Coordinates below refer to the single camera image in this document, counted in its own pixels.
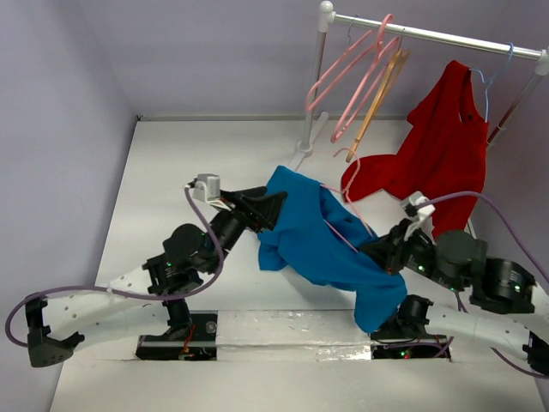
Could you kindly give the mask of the wooden hanger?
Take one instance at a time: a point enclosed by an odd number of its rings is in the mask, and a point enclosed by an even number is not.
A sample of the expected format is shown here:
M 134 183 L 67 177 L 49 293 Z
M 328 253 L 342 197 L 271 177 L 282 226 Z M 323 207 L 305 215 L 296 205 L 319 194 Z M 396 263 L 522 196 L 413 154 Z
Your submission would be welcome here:
M 365 118 L 359 128 L 359 132 L 354 138 L 353 144 L 349 149 L 346 157 L 346 163 L 350 163 L 352 158 L 356 155 L 356 150 L 358 149 L 366 130 L 377 114 L 378 109 L 383 104 L 383 101 L 390 89 L 392 89 L 396 79 L 403 69 L 403 66 L 407 62 L 409 55 L 410 51 L 408 49 L 402 49 L 399 47 L 387 63 L 383 72 L 383 78 L 378 82 L 377 92 L 372 100 L 370 108 L 368 109 L 368 112 L 366 113 Z

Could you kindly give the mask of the red t shirt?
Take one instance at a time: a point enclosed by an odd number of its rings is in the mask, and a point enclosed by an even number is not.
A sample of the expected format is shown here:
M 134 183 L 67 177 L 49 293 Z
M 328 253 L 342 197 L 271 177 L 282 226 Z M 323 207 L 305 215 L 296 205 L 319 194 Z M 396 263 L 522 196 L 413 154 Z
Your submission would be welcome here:
M 408 114 L 412 126 L 396 154 L 354 161 L 341 176 L 354 202 L 378 191 L 403 200 L 481 192 L 488 124 L 474 103 L 471 70 L 449 62 L 431 92 Z

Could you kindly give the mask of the white clothes rack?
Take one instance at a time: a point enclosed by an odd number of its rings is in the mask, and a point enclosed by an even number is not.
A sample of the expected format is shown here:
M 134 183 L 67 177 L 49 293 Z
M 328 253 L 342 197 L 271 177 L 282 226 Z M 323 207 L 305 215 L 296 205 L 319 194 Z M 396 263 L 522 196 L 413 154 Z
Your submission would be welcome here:
M 377 29 L 382 26 L 380 21 L 368 20 L 365 18 L 341 15 L 334 11 L 334 5 L 330 1 L 323 1 L 318 6 L 317 20 L 317 41 L 312 65 L 311 85 L 315 85 L 321 77 L 321 67 L 323 62 L 324 47 L 329 27 L 333 24 L 347 24 L 349 27 L 365 27 Z M 413 38 L 422 39 L 430 42 L 453 45 L 461 48 L 477 50 L 482 52 L 497 53 L 510 58 L 525 58 L 534 60 L 536 66 L 534 73 L 529 78 L 523 90 L 516 96 L 507 112 L 495 125 L 492 133 L 488 137 L 488 144 L 494 145 L 502 132 L 506 129 L 509 121 L 519 108 L 532 94 L 542 79 L 548 76 L 548 50 L 534 50 L 518 46 L 506 45 L 502 43 L 491 42 L 481 39 L 472 39 L 464 36 L 440 33 L 432 30 L 407 27 L 397 24 L 388 24 L 384 27 L 387 33 L 395 34 L 399 39 Z M 289 163 L 289 167 L 298 170 L 303 159 L 311 156 L 312 145 L 322 131 L 324 125 L 329 119 L 327 112 L 321 112 L 318 119 L 314 119 L 313 111 L 305 114 L 303 134 L 297 142 L 296 153 Z

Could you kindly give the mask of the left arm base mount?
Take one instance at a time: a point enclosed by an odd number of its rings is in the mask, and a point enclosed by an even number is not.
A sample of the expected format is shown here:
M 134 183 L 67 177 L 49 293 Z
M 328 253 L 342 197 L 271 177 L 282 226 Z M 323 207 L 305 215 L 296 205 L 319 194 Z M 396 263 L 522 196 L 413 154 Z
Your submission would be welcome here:
M 161 335 L 141 335 L 141 361 L 216 361 L 218 312 L 191 312 L 185 300 L 163 302 L 168 316 Z

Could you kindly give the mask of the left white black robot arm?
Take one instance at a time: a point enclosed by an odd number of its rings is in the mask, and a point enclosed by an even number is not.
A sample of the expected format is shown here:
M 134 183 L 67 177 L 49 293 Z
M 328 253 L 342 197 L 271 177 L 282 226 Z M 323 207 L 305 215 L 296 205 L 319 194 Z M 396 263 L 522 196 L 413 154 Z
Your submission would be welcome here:
M 167 340 L 188 338 L 193 321 L 187 299 L 220 277 L 231 249 L 243 232 L 275 228 L 287 199 L 284 191 L 268 194 L 264 186 L 244 191 L 210 190 L 199 180 L 184 187 L 216 210 L 200 227 L 185 223 L 162 243 L 161 254 L 104 285 L 59 287 L 26 298 L 27 354 L 34 368 L 65 362 L 76 351 L 124 336 L 147 335 L 153 324 Z

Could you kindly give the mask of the thin pink wire hanger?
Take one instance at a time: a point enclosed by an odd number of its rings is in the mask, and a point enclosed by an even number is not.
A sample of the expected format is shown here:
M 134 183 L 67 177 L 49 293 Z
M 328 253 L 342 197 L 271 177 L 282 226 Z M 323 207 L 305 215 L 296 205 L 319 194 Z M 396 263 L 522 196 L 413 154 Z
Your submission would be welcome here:
M 345 151 L 348 155 L 351 155 L 353 159 L 356 160 L 357 166 L 355 169 L 355 172 L 353 173 L 352 177 L 350 178 L 348 184 L 343 189 L 336 189 L 334 187 L 328 186 L 326 184 L 321 184 L 321 186 L 328 190 L 332 191 L 334 193 L 340 194 L 344 200 L 347 201 L 347 205 L 351 207 L 352 212 L 356 216 L 357 219 L 360 220 L 362 226 L 365 228 L 367 233 L 369 235 L 373 235 L 373 231 L 370 227 L 370 225 L 367 223 L 367 221 L 362 217 L 360 212 L 356 209 L 354 206 L 354 202 L 351 200 L 349 196 L 349 189 L 353 181 L 355 180 L 356 176 L 359 173 L 360 170 L 360 158 L 357 156 L 356 151 L 352 148 L 340 148 L 338 149 L 334 154 L 333 157 L 337 157 L 341 152 Z M 324 219 L 325 224 L 328 226 L 328 228 L 337 236 L 339 237 L 351 250 L 353 250 L 355 253 L 359 253 L 359 249 L 357 249 L 345 236 L 343 236 L 329 221 Z

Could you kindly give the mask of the thick pink plastic hanger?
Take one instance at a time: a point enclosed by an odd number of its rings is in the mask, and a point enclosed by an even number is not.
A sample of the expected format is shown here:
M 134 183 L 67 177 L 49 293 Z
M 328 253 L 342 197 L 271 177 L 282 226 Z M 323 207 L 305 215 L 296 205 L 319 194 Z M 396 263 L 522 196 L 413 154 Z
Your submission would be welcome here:
M 383 79 L 389 61 L 400 48 L 401 42 L 397 37 L 394 36 L 391 40 L 386 40 L 386 27 L 392 23 L 393 20 L 394 16 L 392 14 L 387 14 L 377 30 L 375 42 L 369 47 L 369 53 L 372 55 L 370 65 L 332 132 L 330 138 L 332 143 L 336 143 L 343 136 L 348 127 L 364 108 L 376 86 Z

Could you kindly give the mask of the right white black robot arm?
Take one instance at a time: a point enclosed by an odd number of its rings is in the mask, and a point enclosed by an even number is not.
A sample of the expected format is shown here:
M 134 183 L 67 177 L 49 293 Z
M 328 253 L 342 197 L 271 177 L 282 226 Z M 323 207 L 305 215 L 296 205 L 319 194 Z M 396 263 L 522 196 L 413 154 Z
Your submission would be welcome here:
M 470 305 L 496 314 L 484 318 L 469 313 L 461 300 L 453 310 L 410 294 L 372 333 L 373 339 L 395 346 L 435 335 L 467 338 L 499 357 L 510 354 L 526 361 L 526 373 L 533 378 L 548 378 L 548 300 L 520 264 L 488 256 L 486 242 L 464 231 L 432 241 L 409 219 L 359 250 L 392 276 L 407 268 L 453 294 L 468 291 Z

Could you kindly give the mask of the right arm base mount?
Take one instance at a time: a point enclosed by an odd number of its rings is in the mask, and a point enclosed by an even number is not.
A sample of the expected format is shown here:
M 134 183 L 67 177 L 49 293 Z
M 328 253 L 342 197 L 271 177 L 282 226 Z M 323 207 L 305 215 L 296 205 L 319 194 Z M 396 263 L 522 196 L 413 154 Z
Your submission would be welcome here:
M 426 331 L 433 302 L 410 294 L 378 330 L 370 334 L 373 360 L 443 359 L 450 361 L 452 337 Z

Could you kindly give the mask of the blue t shirt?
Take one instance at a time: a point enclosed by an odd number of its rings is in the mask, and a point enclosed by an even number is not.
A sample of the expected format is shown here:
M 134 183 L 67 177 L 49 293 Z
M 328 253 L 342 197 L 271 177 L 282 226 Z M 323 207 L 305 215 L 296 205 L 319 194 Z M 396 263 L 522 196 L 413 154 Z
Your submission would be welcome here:
M 258 235 L 260 269 L 289 266 L 314 285 L 354 292 L 356 325 L 366 333 L 378 330 L 404 301 L 407 288 L 400 274 L 388 274 L 359 251 L 377 236 L 320 182 L 278 166 L 267 193 L 283 191 L 287 198 L 274 229 Z

